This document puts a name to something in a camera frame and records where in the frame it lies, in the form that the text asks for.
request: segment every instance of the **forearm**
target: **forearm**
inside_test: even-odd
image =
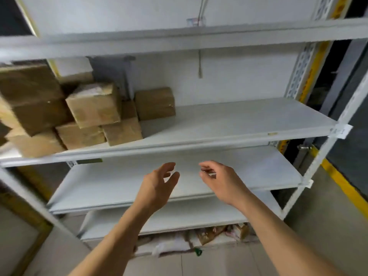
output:
[[[343,275],[318,256],[251,192],[244,194],[239,210],[248,218],[280,276]]]
[[[100,244],[69,276],[122,276],[150,211],[133,204]]]

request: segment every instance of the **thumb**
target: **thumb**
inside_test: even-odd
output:
[[[214,180],[211,176],[209,176],[208,173],[204,171],[200,171],[200,178],[202,179],[203,182],[206,183],[206,185],[210,185],[211,182]]]
[[[168,186],[170,187],[171,191],[175,188],[176,184],[178,183],[179,177],[180,173],[175,171],[166,182],[166,184],[168,184]]]

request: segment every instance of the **person's left arm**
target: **person's left arm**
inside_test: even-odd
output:
[[[89,253],[69,276],[122,276],[132,257],[138,234],[148,218],[162,208],[179,180],[175,163],[166,163],[147,174],[133,205],[108,235]]]

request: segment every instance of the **torn cardboard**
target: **torn cardboard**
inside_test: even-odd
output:
[[[175,100],[169,87],[137,91],[135,102],[141,121],[175,116]]]
[[[47,65],[0,68],[0,119],[28,135],[70,120],[60,85]]]
[[[133,101],[122,102],[122,120],[102,126],[110,146],[143,139],[136,107]]]
[[[37,158],[65,151],[57,134],[47,130],[34,136],[29,136],[21,129],[11,130],[5,138],[14,144],[22,156]]]
[[[121,120],[122,103],[112,83],[81,85],[69,95],[66,102],[81,129]]]
[[[76,122],[70,122],[55,129],[68,150],[106,142],[104,132],[98,126],[80,129]]]

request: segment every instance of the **person's right arm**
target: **person's right arm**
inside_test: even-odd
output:
[[[200,177],[216,196],[248,218],[280,276],[344,275],[307,246],[245,186],[231,167],[214,161],[202,162],[200,166]]]

